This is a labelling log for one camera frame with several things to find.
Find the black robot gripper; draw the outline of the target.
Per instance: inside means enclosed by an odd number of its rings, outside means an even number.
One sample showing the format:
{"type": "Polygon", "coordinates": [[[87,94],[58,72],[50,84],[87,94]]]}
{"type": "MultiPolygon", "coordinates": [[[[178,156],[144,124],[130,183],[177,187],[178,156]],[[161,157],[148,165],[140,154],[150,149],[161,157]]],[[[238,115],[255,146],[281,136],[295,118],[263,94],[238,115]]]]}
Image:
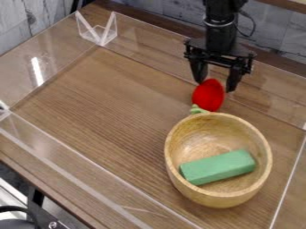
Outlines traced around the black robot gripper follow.
{"type": "Polygon", "coordinates": [[[189,60],[195,82],[201,84],[206,80],[209,64],[231,68],[226,81],[226,92],[234,92],[243,73],[250,73],[254,68],[257,53],[238,43],[234,43],[229,50],[209,49],[205,38],[187,38],[185,45],[185,58],[189,60]]]}

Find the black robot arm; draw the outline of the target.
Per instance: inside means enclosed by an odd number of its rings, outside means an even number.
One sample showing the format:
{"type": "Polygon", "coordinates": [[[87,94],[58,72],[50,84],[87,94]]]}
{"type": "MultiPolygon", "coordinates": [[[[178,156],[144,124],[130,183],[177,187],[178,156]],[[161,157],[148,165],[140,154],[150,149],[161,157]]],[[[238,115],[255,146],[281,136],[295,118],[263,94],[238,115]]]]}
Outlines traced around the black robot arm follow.
{"type": "Polygon", "coordinates": [[[249,17],[242,8],[249,0],[202,0],[206,7],[203,23],[206,36],[185,42],[185,58],[189,60],[194,80],[201,84],[209,75],[209,65],[230,69],[226,92],[237,86],[254,67],[255,52],[237,42],[239,15],[249,17]]]}

